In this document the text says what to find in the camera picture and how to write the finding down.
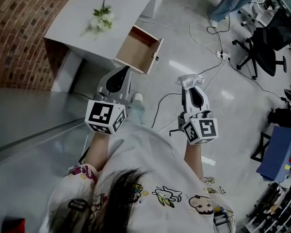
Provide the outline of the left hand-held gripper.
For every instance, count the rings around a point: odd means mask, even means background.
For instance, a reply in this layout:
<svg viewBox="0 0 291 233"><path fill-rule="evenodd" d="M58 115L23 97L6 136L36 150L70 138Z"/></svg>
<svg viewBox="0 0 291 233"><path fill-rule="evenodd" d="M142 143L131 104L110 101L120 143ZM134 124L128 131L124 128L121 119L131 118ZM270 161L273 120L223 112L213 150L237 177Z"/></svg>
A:
<svg viewBox="0 0 291 233"><path fill-rule="evenodd" d="M131 69L119 67L99 82L97 93L88 101L85 123L96 133L114 135L127 117Z"/></svg>

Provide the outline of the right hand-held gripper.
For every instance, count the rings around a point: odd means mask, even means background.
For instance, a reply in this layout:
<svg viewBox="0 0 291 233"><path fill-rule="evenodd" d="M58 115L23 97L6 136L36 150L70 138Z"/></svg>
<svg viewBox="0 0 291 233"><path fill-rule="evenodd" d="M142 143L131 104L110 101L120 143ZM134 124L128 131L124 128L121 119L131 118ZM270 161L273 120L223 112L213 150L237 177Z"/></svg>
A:
<svg viewBox="0 0 291 233"><path fill-rule="evenodd" d="M183 112L178 116L178 130L185 133L189 144L205 144L218 138L217 119L206 93L199 86L182 89L181 99Z"/></svg>

